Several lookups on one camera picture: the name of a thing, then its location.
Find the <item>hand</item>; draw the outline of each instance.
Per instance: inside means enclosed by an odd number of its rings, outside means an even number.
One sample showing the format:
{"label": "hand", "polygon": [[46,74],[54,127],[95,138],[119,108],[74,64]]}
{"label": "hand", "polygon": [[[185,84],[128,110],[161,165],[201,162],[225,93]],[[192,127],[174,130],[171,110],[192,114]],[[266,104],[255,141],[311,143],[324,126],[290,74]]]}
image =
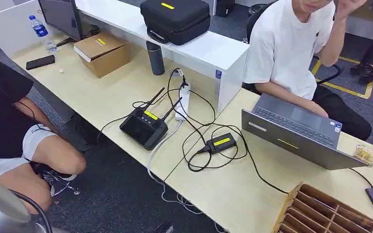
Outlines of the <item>hand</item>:
{"label": "hand", "polygon": [[315,114],[328,118],[327,112],[323,108],[321,108],[318,104],[316,104],[314,101],[307,100],[301,107],[308,109]]}
{"label": "hand", "polygon": [[339,0],[335,19],[345,20],[349,14],[364,5],[367,0]]}

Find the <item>wooden organizer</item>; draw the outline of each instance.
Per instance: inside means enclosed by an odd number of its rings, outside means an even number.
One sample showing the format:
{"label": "wooden organizer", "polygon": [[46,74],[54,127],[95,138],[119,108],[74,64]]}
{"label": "wooden organizer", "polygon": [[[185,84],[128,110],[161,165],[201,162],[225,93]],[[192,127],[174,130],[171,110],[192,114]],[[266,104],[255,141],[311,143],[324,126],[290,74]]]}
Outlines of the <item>wooden organizer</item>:
{"label": "wooden organizer", "polygon": [[284,203],[273,233],[371,233],[373,219],[301,183]]}

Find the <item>black pants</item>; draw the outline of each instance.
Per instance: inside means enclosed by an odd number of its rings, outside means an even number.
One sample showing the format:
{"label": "black pants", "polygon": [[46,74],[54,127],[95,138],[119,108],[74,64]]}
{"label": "black pants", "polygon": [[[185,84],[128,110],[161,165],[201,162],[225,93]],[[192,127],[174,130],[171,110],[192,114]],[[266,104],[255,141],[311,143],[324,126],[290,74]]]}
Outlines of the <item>black pants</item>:
{"label": "black pants", "polygon": [[327,113],[329,118],[342,123],[342,131],[361,140],[371,135],[371,125],[358,113],[348,107],[341,97],[323,86],[317,86],[312,101]]}

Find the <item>white t-shirt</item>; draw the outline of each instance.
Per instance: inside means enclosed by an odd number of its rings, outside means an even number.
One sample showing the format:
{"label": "white t-shirt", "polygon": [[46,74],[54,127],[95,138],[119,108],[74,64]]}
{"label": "white t-shirt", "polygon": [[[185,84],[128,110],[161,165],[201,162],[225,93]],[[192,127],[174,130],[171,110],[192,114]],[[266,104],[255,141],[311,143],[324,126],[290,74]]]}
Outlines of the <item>white t-shirt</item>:
{"label": "white t-shirt", "polygon": [[291,0],[279,0],[268,7],[251,32],[244,82],[271,81],[311,100],[317,84],[308,68],[314,53],[330,36],[334,13],[335,4],[330,2],[302,23]]}

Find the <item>yellow floor tape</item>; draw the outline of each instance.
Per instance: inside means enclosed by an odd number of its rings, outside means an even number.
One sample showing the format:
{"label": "yellow floor tape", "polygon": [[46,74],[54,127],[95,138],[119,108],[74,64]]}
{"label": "yellow floor tape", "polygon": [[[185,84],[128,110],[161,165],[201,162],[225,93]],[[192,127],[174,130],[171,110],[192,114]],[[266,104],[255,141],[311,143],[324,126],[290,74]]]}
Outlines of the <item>yellow floor tape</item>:
{"label": "yellow floor tape", "polygon": [[[349,58],[345,58],[345,57],[339,57],[341,60],[344,60],[344,61],[347,61],[347,62],[352,62],[354,64],[359,64],[359,61],[356,61],[356,60],[352,60],[352,59],[349,59]],[[312,74],[315,75],[318,70],[320,69],[320,66],[321,66],[321,61],[318,60],[317,63],[315,64],[314,68],[312,69]],[[367,88],[365,89],[365,94],[360,94],[360,93],[357,93],[355,91],[352,91],[352,90],[348,90],[342,86],[337,86],[335,84],[332,84],[332,83],[329,83],[329,82],[326,82],[326,83],[323,83],[324,85],[327,85],[327,86],[330,86],[334,89],[337,89],[337,90],[340,90],[340,91],[343,91],[343,92],[346,92],[348,94],[351,94],[351,95],[354,95],[354,96],[358,96],[358,97],[361,97],[363,99],[368,99],[370,96],[371,96],[371,93],[373,91],[373,82],[369,83],[367,85]]]}

